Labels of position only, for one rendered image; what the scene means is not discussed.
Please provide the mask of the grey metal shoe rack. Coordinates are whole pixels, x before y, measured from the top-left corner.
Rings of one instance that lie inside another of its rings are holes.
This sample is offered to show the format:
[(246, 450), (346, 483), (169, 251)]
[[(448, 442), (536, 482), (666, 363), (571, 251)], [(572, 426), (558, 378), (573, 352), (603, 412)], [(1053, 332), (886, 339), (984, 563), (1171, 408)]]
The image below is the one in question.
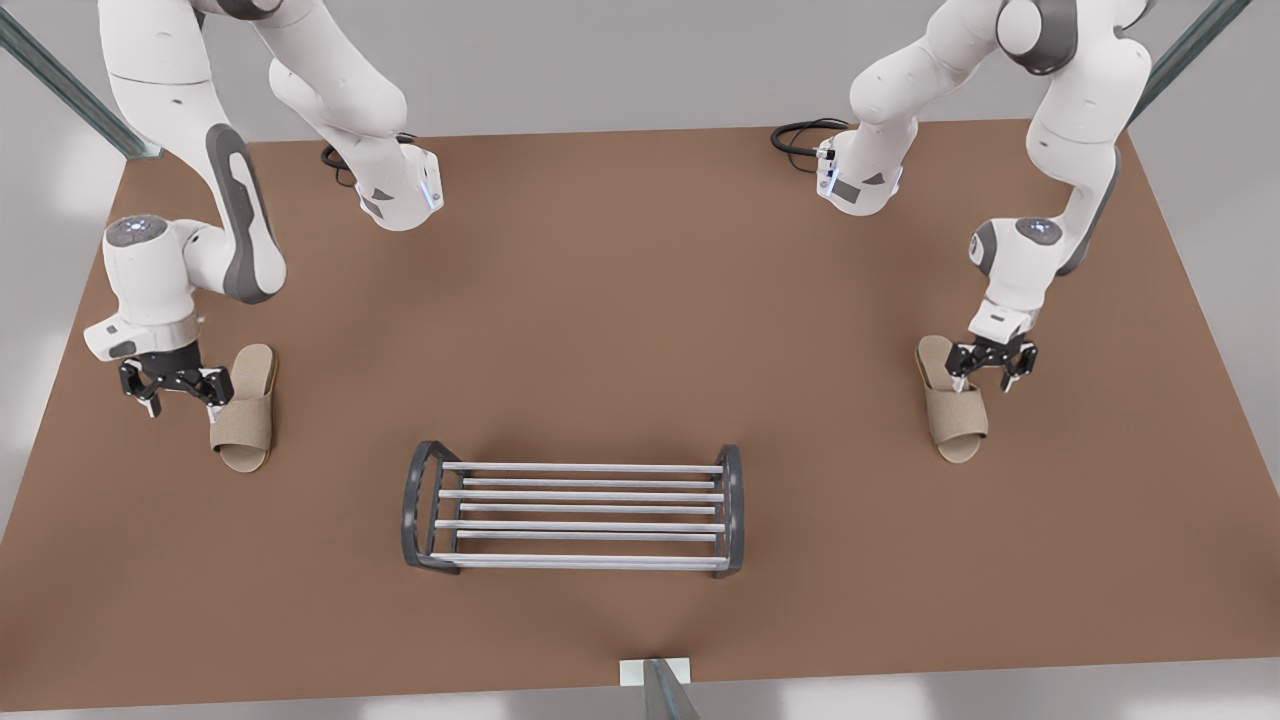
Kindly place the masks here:
[(742, 460), (710, 464), (468, 462), (416, 447), (399, 546), (411, 568), (737, 573), (746, 555)]

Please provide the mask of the beige right slipper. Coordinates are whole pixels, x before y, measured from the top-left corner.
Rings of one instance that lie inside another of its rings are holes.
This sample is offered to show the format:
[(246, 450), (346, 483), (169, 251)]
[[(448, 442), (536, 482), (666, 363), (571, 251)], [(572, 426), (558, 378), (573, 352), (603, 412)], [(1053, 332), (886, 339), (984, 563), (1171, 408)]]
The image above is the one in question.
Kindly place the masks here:
[(242, 348), (230, 369), (234, 395), (210, 425), (210, 446), (236, 471), (256, 471), (269, 456), (276, 369), (275, 351), (268, 345)]

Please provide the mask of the beige slipper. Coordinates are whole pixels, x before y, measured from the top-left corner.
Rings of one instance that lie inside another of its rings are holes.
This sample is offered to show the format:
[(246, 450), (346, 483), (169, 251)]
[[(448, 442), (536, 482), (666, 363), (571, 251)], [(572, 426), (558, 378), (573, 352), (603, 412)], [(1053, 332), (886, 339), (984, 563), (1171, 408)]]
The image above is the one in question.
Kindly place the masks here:
[(988, 434), (988, 419), (980, 389), (963, 379), (960, 391), (945, 368), (952, 343), (928, 334), (916, 345), (915, 357), (924, 382), (925, 411), (932, 442), (952, 464), (970, 460)]
[(210, 425), (210, 446), (236, 471), (256, 471), (269, 456), (276, 369), (275, 351), (268, 345), (242, 348), (230, 369), (234, 395)]

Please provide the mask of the beige left slipper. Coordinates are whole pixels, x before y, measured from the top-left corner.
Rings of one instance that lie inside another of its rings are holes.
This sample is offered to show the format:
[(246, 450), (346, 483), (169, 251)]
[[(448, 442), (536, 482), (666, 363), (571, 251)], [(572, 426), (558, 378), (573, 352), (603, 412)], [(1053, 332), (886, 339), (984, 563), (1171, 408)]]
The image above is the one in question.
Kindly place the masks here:
[(970, 460), (988, 434), (988, 419), (980, 389), (963, 379), (960, 391), (945, 368), (952, 343), (928, 334), (916, 345), (915, 357), (924, 382), (925, 411), (932, 442), (952, 464)]

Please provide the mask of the silver frame post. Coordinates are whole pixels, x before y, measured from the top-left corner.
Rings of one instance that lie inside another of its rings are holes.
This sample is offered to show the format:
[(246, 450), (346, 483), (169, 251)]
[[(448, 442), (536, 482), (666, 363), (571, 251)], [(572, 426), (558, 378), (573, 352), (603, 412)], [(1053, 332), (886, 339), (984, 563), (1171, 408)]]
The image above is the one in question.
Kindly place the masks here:
[(643, 660), (646, 720), (701, 720), (666, 659)]
[(1253, 0), (1212, 0), (1153, 64), (1126, 127), (1137, 120), (1252, 3)]
[(49, 88), (125, 159), (160, 158), (145, 141), (68, 70), (12, 13), (0, 8), (0, 47)]

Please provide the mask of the pale frame post foot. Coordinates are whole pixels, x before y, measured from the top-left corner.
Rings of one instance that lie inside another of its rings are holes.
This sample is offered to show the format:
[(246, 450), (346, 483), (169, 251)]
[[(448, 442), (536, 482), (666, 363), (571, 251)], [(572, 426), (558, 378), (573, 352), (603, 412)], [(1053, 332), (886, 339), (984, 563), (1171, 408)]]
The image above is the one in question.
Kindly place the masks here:
[[(692, 682), (691, 664), (687, 657), (662, 659), (675, 678), (684, 685)], [(648, 659), (626, 659), (620, 661), (620, 685), (634, 687), (644, 684), (644, 667)]]

